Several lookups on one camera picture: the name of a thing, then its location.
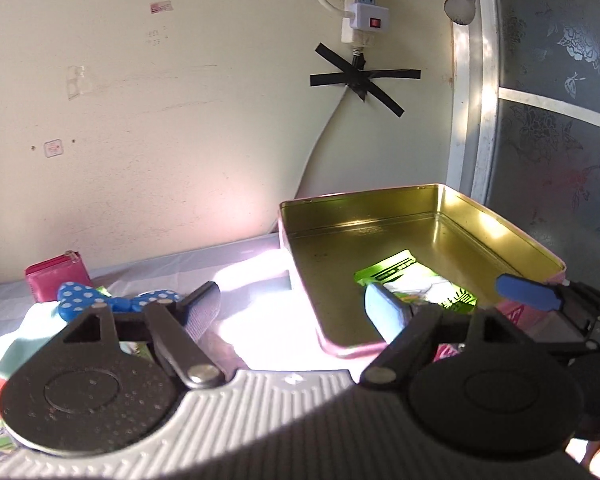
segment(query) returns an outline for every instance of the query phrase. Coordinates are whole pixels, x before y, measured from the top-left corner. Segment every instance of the gray ribbed surface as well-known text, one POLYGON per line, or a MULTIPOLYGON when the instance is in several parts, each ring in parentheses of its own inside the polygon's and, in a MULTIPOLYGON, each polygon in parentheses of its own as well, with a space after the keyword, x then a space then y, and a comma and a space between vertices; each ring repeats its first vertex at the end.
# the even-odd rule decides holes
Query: gray ribbed surface
POLYGON ((566 480, 590 478, 556 453, 487 463, 440 446, 409 419, 397 396, 353 385, 348 372, 239 370, 221 388, 186 395, 144 441, 99 458, 29 450, 0 478, 205 478, 566 480))

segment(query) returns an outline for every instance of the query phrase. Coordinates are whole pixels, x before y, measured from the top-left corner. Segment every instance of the green snack package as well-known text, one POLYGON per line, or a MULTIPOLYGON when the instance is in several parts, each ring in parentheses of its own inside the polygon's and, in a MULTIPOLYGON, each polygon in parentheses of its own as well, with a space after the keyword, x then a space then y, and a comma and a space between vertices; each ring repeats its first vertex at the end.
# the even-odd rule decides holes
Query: green snack package
POLYGON ((419 263, 405 250, 382 262, 353 275, 360 285, 382 283, 405 303, 429 301, 444 308, 468 314, 476 305, 477 298, 419 263))

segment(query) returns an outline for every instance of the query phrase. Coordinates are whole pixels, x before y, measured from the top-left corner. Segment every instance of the wall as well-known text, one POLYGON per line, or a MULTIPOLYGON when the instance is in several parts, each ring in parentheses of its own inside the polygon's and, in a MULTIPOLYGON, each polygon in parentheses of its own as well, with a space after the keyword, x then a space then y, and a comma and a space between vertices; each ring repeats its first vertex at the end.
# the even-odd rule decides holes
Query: wall
POLYGON ((332 121, 342 89, 309 87, 333 69, 314 49, 349 49, 315 0, 161 1, 0 0, 0 282, 68 248, 95 268, 265 233, 326 124, 309 194, 445 179, 444 0, 386 0, 367 67, 423 69, 378 82, 402 119, 348 95, 332 121))
POLYGON ((600 0, 498 0, 488 205, 600 288, 600 0))

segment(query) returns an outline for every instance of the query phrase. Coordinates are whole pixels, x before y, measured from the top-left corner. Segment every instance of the pink triangle logo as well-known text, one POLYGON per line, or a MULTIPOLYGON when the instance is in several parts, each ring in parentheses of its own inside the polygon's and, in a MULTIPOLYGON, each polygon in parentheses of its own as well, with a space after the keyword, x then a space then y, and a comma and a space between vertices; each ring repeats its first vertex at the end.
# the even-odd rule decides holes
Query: pink triangle logo
POLYGON ((516 310, 512 310, 507 314, 507 319, 509 319, 509 321, 512 322, 514 325, 517 325, 518 321, 520 320, 520 316, 522 316, 524 310, 525 306, 520 305, 516 310))

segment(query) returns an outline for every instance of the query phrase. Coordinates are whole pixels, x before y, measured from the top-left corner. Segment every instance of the cream wall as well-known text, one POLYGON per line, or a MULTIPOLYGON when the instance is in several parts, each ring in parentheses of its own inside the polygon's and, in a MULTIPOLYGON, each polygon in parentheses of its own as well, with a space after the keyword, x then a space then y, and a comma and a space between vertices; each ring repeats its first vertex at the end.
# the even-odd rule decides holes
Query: cream wall
POLYGON ((0 0, 0 282, 69 248, 95 268, 263 234, 325 125, 302 193, 445 179, 443 0, 379 0, 391 32, 367 67, 423 70, 376 81, 400 120, 309 87, 333 69, 318 43, 350 57, 315 0, 170 0, 152 15, 160 1, 0 0), (69 66, 90 85, 72 100, 69 66), (53 139, 64 154, 46 158, 53 139))

